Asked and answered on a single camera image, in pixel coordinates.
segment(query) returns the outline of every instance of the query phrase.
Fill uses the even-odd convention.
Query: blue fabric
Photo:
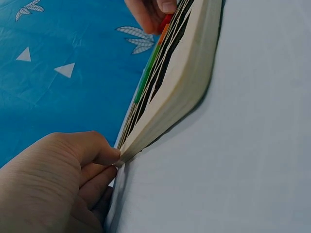
[[[113,145],[155,41],[123,0],[2,0],[0,167],[52,132]]]

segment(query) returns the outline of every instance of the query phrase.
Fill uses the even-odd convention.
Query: colorful sticky tab
[[[169,14],[169,15],[165,16],[165,18],[163,19],[162,23],[157,28],[158,33],[162,33],[163,32],[165,26],[171,22],[172,17],[173,17],[173,14]]]
[[[148,80],[148,77],[149,77],[152,65],[155,62],[156,56],[157,56],[157,54],[159,52],[159,49],[160,49],[160,45],[157,44],[157,46],[155,46],[155,49],[154,49],[152,55],[150,56],[150,58],[148,60],[146,68],[144,69],[144,72],[142,74],[142,77],[141,77],[141,80],[140,80],[140,83],[139,83],[139,87],[138,87],[138,91],[137,91],[136,97],[134,99],[134,103],[138,103],[140,98],[141,98],[142,92],[145,89],[145,85],[147,83],[147,80]]]
[[[162,42],[163,42],[163,40],[164,40],[164,37],[165,37],[165,35],[166,35],[166,32],[167,32],[168,28],[169,28],[169,24],[166,24],[165,27],[164,27],[164,29],[163,29],[163,32],[162,32],[162,34],[161,34],[161,36],[160,36],[160,39],[159,39],[159,41],[158,41],[158,44],[159,44],[159,45],[162,44]]]
[[[151,56],[149,57],[149,60],[147,62],[145,69],[142,72],[140,82],[139,82],[139,86],[138,86],[138,90],[137,90],[137,94],[136,94],[135,99],[134,99],[134,103],[139,103],[139,101],[140,101],[141,95],[145,89],[145,85],[146,85],[148,77],[150,75],[151,68],[155,62],[157,54],[159,53],[160,46],[162,45],[162,42],[164,40],[166,32],[168,31],[168,28],[169,28],[169,24],[166,24],[164,29],[163,29],[163,32],[159,38],[159,41],[158,41],[157,45],[155,46]]]

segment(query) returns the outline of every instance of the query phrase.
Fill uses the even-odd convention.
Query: white leaf pattern
[[[19,20],[20,16],[21,16],[21,13],[18,11],[16,16],[15,16],[15,22],[17,22]]]
[[[144,33],[144,31],[139,28],[135,28],[131,26],[124,26],[124,27],[119,27],[116,30],[122,33],[134,35],[134,36],[137,36],[137,37],[140,37],[140,38],[152,41],[152,42],[154,41],[154,37],[152,35]]]
[[[141,47],[141,46],[136,46],[132,54],[139,54],[142,52],[145,52],[146,50],[150,49],[150,47]]]
[[[26,8],[21,8],[19,10],[19,12],[22,14],[22,15],[30,15],[31,12],[29,10],[27,10]]]
[[[145,39],[135,39],[135,38],[126,38],[128,42],[132,44],[143,46],[143,47],[151,47],[154,43]]]
[[[33,5],[36,5],[38,2],[40,2],[41,0],[34,0],[32,1],[31,3],[27,4],[26,6],[24,7],[27,7],[27,6],[33,6]]]
[[[144,33],[142,29],[131,27],[131,26],[124,26],[119,27],[116,29],[119,32],[126,33],[129,35],[137,36],[138,38],[126,38],[128,42],[137,45],[133,50],[132,54],[139,54],[145,52],[146,50],[150,49],[154,44],[154,37],[152,35]]]
[[[31,14],[30,10],[44,12],[44,8],[42,6],[37,5],[37,3],[40,1],[41,0],[34,0],[29,4],[27,4],[26,6],[20,8],[20,10],[15,15],[15,22],[17,22],[22,15],[30,15]]]
[[[33,11],[39,11],[39,12],[44,12],[44,9],[42,6],[38,5],[33,5],[33,6],[27,6],[28,10],[33,10]]]

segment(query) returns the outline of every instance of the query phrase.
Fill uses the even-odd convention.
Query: green sticky tab
[[[155,62],[156,56],[159,52],[159,49],[160,49],[160,45],[157,45],[155,47],[153,53],[151,54],[148,62],[147,62],[146,68],[144,69],[142,76],[141,76],[141,79],[140,79],[140,82],[139,82],[138,91],[137,91],[137,94],[135,96],[134,103],[138,103],[140,98],[141,98],[142,92],[145,89],[145,85],[147,83],[152,65]]]

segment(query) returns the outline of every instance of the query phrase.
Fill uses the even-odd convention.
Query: open book
[[[147,63],[125,116],[117,166],[193,109],[211,77],[222,0],[181,0]]]

